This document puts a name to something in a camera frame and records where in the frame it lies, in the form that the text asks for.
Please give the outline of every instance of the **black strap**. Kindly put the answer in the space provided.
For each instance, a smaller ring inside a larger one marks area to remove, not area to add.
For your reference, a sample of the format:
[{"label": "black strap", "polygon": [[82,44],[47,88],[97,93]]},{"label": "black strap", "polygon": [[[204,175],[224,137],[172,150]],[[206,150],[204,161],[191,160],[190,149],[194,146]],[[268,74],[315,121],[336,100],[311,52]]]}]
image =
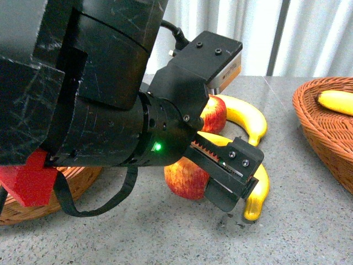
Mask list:
[{"label": "black strap", "polygon": [[56,177],[54,183],[54,192],[62,210],[66,214],[75,217],[92,217],[111,210],[123,200],[125,200],[132,192],[132,189],[136,183],[136,179],[137,167],[129,167],[127,169],[126,177],[120,191],[114,197],[112,197],[106,204],[92,211],[78,211],[76,209],[67,180],[61,172],[59,172]]},{"label": "black strap", "polygon": [[8,194],[7,190],[4,188],[4,186],[1,186],[0,187],[0,215],[5,206],[7,194]]}]

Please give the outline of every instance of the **green led light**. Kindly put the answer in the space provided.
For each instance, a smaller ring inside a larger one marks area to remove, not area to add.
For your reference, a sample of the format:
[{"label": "green led light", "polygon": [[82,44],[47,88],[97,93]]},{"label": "green led light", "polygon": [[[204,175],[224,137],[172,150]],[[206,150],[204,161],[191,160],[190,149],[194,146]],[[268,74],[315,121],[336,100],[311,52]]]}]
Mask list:
[{"label": "green led light", "polygon": [[162,149],[162,145],[160,143],[156,143],[156,145],[154,146],[154,149],[156,151],[159,151],[160,149]]},{"label": "green led light", "polygon": [[151,151],[152,152],[158,152],[162,149],[162,145],[159,142],[155,142]]}]

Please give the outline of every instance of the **orange basket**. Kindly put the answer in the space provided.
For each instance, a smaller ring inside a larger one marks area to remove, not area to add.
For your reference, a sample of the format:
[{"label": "orange basket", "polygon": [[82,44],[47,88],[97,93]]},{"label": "orange basket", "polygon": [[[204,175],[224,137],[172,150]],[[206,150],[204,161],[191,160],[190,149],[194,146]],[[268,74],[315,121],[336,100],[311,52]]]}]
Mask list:
[{"label": "orange basket", "polygon": [[[69,184],[74,200],[77,200],[96,180],[101,167],[58,167]],[[48,205],[23,207],[10,194],[7,196],[4,209],[0,216],[0,225],[13,225],[25,220],[39,217],[60,210],[60,205],[54,192],[51,193]]]},{"label": "orange basket", "polygon": [[353,117],[319,105],[315,98],[325,90],[353,93],[353,78],[327,77],[306,82],[295,91],[293,106],[313,150],[353,194]]}]

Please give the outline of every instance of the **white curtain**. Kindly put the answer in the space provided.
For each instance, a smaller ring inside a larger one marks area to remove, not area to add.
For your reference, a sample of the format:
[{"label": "white curtain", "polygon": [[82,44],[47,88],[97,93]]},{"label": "white curtain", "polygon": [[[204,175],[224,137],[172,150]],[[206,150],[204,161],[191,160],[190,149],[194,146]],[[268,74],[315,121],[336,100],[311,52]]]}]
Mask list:
[{"label": "white curtain", "polygon": [[[164,19],[192,40],[203,30],[243,43],[241,75],[265,76],[282,0],[169,0]],[[165,66],[174,48],[161,28],[147,73]],[[292,0],[274,76],[353,76],[353,0]]]}]

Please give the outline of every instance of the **red foam block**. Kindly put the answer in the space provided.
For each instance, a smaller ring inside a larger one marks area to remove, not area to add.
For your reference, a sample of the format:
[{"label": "red foam block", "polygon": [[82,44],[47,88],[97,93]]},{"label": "red foam block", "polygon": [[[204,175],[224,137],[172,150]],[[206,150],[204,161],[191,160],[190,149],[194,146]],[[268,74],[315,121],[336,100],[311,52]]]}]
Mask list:
[{"label": "red foam block", "polygon": [[48,205],[58,170],[44,168],[47,152],[35,151],[25,166],[0,167],[0,183],[22,206]]}]

